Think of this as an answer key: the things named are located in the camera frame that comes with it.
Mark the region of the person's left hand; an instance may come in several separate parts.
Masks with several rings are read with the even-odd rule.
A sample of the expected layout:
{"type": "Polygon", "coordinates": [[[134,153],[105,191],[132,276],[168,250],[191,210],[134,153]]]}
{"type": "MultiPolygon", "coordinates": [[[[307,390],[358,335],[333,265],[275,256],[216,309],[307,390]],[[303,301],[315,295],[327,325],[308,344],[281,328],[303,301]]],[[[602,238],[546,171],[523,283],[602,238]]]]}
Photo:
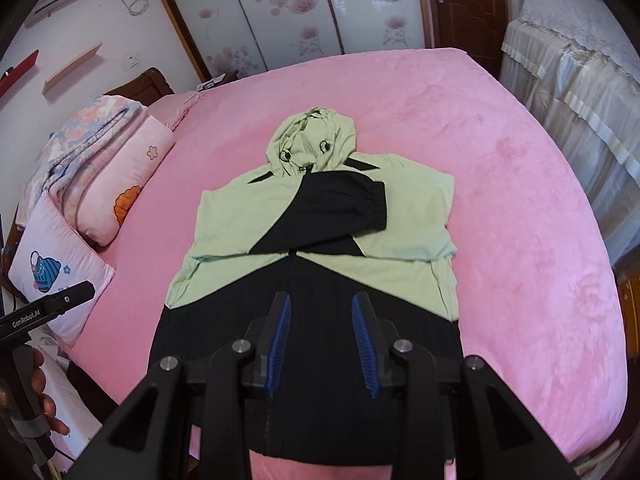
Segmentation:
{"type": "Polygon", "coordinates": [[[44,363],[44,357],[43,354],[35,348],[32,348],[32,362],[34,363],[34,369],[29,379],[30,388],[32,388],[32,391],[38,398],[41,411],[53,432],[61,436],[68,436],[70,434],[70,427],[61,419],[58,419],[58,416],[56,416],[55,402],[44,392],[44,388],[46,388],[46,376],[44,376],[41,369],[44,363]]]}

